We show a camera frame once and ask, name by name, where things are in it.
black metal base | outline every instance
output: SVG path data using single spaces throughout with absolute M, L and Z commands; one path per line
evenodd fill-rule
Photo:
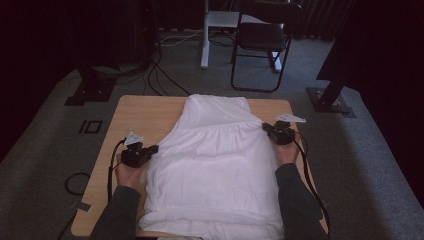
M 346 106 L 342 96 L 340 95 L 335 103 L 332 105 L 322 104 L 320 102 L 321 94 L 325 89 L 323 88 L 306 88 L 309 97 L 311 98 L 312 105 L 316 112 L 328 112 L 328 113 L 341 113 L 346 118 L 356 118 L 355 113 L 351 107 Z
M 83 106 L 85 102 L 107 102 L 112 94 L 116 78 L 101 78 L 101 85 L 91 92 L 85 91 L 84 80 L 78 86 L 74 96 L 69 97 L 65 106 Z

hand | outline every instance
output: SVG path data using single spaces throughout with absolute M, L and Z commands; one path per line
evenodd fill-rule
M 116 155 L 118 166 L 115 169 L 116 180 L 118 185 L 126 186 L 135 189 L 140 192 L 140 178 L 141 174 L 149 166 L 150 161 L 141 165 L 139 168 L 128 167 L 125 164 L 121 164 L 121 154 Z
M 300 141 L 300 135 L 298 133 L 295 133 L 294 140 L 296 142 Z M 273 145 L 277 156 L 278 166 L 288 163 L 296 163 L 297 156 L 299 155 L 299 148 L 294 142 L 286 145 L 277 145 L 273 142 Z

black chair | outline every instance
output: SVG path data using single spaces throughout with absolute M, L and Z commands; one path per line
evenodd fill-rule
M 251 16 L 264 23 L 242 22 L 243 16 Z M 281 84 L 287 55 L 291 43 L 291 35 L 302 17 L 302 8 L 294 3 L 278 0 L 242 0 L 237 22 L 236 39 L 234 42 L 231 62 L 231 86 L 237 90 L 274 92 Z M 265 51 L 269 56 L 237 54 L 238 46 L 246 50 Z M 285 51 L 277 86 L 272 89 L 257 89 L 237 87 L 234 84 L 234 72 L 237 56 L 270 58 L 271 67 Z

folded white garment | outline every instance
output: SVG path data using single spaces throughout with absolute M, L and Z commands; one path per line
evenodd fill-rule
M 277 169 L 245 98 L 192 95 L 147 171 L 145 231 L 281 239 Z

white paper tag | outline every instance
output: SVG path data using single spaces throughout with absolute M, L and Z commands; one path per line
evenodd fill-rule
M 306 122 L 306 120 L 304 118 L 296 117 L 296 116 L 293 116 L 293 115 L 288 114 L 288 113 L 280 115 L 276 119 L 277 119 L 277 121 L 279 120 L 279 121 L 283 121 L 283 122 L 296 122 L 296 123 L 305 123 Z
M 128 134 L 127 139 L 125 140 L 124 145 L 128 146 L 136 142 L 143 142 L 143 140 L 144 138 L 142 136 L 138 136 L 137 134 L 131 131 L 130 134 Z

